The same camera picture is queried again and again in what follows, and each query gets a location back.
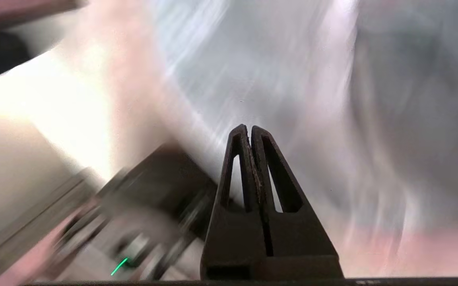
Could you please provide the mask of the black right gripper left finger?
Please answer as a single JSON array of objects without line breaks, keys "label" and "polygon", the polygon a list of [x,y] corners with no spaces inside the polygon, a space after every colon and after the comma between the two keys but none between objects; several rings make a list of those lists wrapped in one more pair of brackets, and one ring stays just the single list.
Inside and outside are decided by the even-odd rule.
[{"label": "black right gripper left finger", "polygon": [[[229,206],[235,157],[239,158],[244,209]],[[263,208],[265,183],[248,129],[235,127],[228,136],[219,186],[201,259],[202,279],[265,279],[268,257]]]}]

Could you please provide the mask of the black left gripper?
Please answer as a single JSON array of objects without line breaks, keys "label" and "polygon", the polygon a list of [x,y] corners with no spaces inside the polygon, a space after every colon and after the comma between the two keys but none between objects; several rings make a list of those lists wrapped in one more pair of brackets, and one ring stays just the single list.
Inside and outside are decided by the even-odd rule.
[{"label": "black left gripper", "polygon": [[199,280],[217,184],[165,145],[123,170],[69,221],[52,281]]}]

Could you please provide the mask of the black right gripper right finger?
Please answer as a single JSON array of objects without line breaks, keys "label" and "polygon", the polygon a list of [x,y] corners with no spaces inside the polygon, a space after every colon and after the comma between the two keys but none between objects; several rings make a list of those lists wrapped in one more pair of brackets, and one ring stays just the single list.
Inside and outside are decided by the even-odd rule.
[{"label": "black right gripper right finger", "polygon": [[338,253],[273,136],[253,126],[266,257],[263,278],[342,278]]}]

